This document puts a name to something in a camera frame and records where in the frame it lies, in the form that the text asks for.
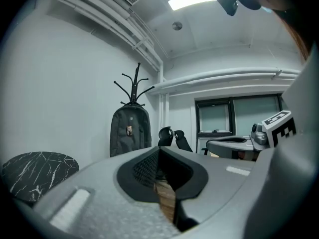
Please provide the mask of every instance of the round ceiling vent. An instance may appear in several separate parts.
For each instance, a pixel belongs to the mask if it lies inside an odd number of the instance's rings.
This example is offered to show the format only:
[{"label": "round ceiling vent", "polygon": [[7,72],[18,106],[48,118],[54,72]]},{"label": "round ceiling vent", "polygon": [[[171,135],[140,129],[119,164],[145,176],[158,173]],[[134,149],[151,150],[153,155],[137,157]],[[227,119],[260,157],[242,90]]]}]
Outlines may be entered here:
[{"label": "round ceiling vent", "polygon": [[182,27],[183,27],[183,24],[180,23],[179,21],[176,21],[176,22],[173,23],[173,29],[176,30],[176,31],[181,30]]}]

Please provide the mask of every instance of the ceiling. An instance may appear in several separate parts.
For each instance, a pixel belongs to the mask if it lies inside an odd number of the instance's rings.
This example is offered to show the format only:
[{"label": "ceiling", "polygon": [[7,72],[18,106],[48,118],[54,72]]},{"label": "ceiling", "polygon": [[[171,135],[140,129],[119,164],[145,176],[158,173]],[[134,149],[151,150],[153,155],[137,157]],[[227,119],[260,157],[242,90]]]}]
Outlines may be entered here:
[{"label": "ceiling", "polygon": [[[217,1],[173,11],[168,1],[140,0],[132,6],[157,37],[168,58],[203,49],[250,44],[270,43],[296,50],[294,41],[273,12],[252,11],[239,3],[231,17]],[[175,21],[183,24],[181,30],[172,28]]]}]

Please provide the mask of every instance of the window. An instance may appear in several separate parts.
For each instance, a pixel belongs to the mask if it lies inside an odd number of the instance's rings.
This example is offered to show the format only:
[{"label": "window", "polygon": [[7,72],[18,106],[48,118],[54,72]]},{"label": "window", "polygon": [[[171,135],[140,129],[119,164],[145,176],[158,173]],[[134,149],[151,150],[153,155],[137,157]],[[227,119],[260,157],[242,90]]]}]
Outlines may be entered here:
[{"label": "window", "polygon": [[273,116],[287,106],[281,94],[229,97],[196,101],[197,143],[196,152],[210,139],[232,135],[249,135],[254,123]]},{"label": "window", "polygon": [[280,112],[277,96],[234,100],[236,135],[250,135],[254,123]]}]

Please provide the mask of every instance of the marble tabletop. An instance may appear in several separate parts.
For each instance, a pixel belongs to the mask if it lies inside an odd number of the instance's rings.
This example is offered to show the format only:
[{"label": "marble tabletop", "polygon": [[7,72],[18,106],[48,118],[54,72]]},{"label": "marble tabletop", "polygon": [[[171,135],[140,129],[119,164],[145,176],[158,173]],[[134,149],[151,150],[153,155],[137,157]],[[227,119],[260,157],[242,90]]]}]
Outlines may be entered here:
[{"label": "marble tabletop", "polygon": [[79,171],[74,158],[55,152],[29,152],[10,159],[2,175],[18,199],[37,202],[47,191]]}]

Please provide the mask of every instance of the round table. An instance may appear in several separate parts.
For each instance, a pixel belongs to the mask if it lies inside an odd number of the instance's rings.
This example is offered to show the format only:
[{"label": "round table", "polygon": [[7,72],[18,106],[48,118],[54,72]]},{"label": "round table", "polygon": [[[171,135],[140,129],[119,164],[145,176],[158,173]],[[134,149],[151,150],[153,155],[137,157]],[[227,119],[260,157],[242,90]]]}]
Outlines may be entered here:
[{"label": "round table", "polygon": [[55,152],[29,152],[10,159],[2,175],[8,190],[25,202],[37,202],[41,196],[79,171],[74,158]]}]

